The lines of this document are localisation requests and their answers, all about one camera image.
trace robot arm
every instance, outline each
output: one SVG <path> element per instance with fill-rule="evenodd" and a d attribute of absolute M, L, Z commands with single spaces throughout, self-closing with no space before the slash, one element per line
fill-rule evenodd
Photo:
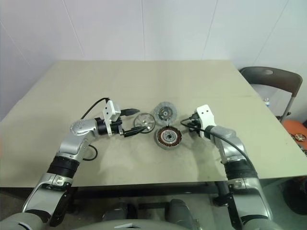
<path fill-rule="evenodd" d="M 228 212 L 237 229 L 281 230 L 272 221 L 272 212 L 262 191 L 257 172 L 249 160 L 242 141 L 234 130 L 216 126 L 208 105 L 198 107 L 185 126 L 209 139 L 218 148 L 225 167 L 229 188 Z"/>
<path fill-rule="evenodd" d="M 3 229 L 39 230 L 47 224 L 56 226 L 64 218 L 72 179 L 83 161 L 89 144 L 101 135 L 120 134 L 129 137 L 140 133 L 145 127 L 122 129 L 120 116 L 132 115 L 139 110 L 120 110 L 111 100 L 103 110 L 104 119 L 79 120 L 70 127 L 48 171 L 43 174 L 27 198 L 22 213 L 17 213 L 1 222 Z"/>

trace table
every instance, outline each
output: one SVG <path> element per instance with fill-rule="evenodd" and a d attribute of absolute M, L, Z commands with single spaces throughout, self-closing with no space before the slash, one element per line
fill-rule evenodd
<path fill-rule="evenodd" d="M 71 123 L 99 98 L 152 112 L 173 103 L 181 146 L 157 146 L 154 132 L 93 142 L 95 161 L 83 162 L 73 186 L 226 180 L 217 149 L 190 134 L 180 119 L 208 104 L 216 124 L 236 130 L 260 178 L 307 174 L 307 158 L 229 61 L 59 61 L 0 123 L 1 187 L 33 187 L 47 171 Z M 89 115 L 100 115 L 104 103 Z M 131 128 L 135 116 L 123 120 Z"/>

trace wire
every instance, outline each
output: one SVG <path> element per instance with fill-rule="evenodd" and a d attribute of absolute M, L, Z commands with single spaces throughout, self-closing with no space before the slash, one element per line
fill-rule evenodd
<path fill-rule="evenodd" d="M 249 159 L 249 157 L 246 155 L 246 153 L 243 152 L 241 149 L 239 149 L 234 143 L 232 143 L 231 141 L 229 141 L 229 140 L 227 140 L 226 138 L 222 137 L 221 135 L 216 134 L 216 133 L 213 133 L 213 132 L 211 132 L 211 131 L 209 131 L 209 130 L 204 130 L 204 129 L 201 129 L 201 128 L 198 128 L 198 127 L 194 127 L 194 126 L 190 126 L 190 125 L 184 124 L 183 122 L 184 122 L 184 121 L 187 121 L 187 120 L 190 120 L 190 118 L 184 119 L 184 120 L 182 120 L 180 123 L 181 123 L 183 126 L 185 126 L 185 127 L 193 128 L 193 129 L 195 129 L 195 130 L 198 130 L 198 131 L 201 131 L 201 132 L 204 132 L 204 133 L 208 133 L 208 134 L 210 134 L 210 135 L 212 135 L 212 136 L 214 136 L 214 137 L 216 137 L 216 138 L 219 138 L 219 139 L 225 141 L 226 143 L 228 143 L 229 145 L 231 145 L 232 147 L 234 147 L 239 153 L 241 153 L 242 156 L 245 157 L 246 160 L 247 160 L 247 162 L 251 165 L 252 169 L 256 172 L 256 169 L 255 169 L 253 163 L 251 162 L 251 160 Z"/>
<path fill-rule="evenodd" d="M 81 117 L 81 119 L 84 119 L 85 118 L 85 116 L 99 103 L 99 102 L 101 102 L 101 101 L 103 101 L 103 100 L 105 100 L 106 101 L 106 103 L 107 103 L 107 101 L 108 100 L 110 100 L 108 97 L 104 97 L 104 98 L 101 98 L 101 99 L 99 99 L 98 101 L 96 101 L 86 112 L 85 112 L 85 114 Z M 89 147 L 91 147 L 91 148 L 93 148 L 94 150 L 95 150 L 95 156 L 93 157 L 93 158 L 91 158 L 91 159 L 88 159 L 88 158 L 83 158 L 83 160 L 84 161 L 93 161 L 93 160 L 95 160 L 96 158 L 97 158 L 97 156 L 98 156 L 98 150 L 96 149 L 96 147 L 95 146 L 93 146 L 93 145 L 88 145 Z"/>
<path fill-rule="evenodd" d="M 86 112 L 85 112 L 85 114 L 81 117 L 81 119 L 84 119 L 85 118 L 85 116 L 99 103 L 99 102 L 101 102 L 101 101 L 103 101 L 103 100 L 105 100 L 106 102 L 108 101 L 108 100 L 110 100 L 108 97 L 104 97 L 104 98 L 101 98 L 101 99 L 99 99 L 98 101 L 96 101 Z"/>
<path fill-rule="evenodd" d="M 96 147 L 93 146 L 93 145 L 88 145 L 88 146 L 91 147 L 91 148 L 93 148 L 93 149 L 95 150 L 95 156 L 94 156 L 93 158 L 90 158 L 90 159 L 88 159 L 88 158 L 83 158 L 83 160 L 84 160 L 84 161 L 93 161 L 93 160 L 95 160 L 95 159 L 97 158 L 97 156 L 98 156 L 98 150 L 97 150 Z"/>

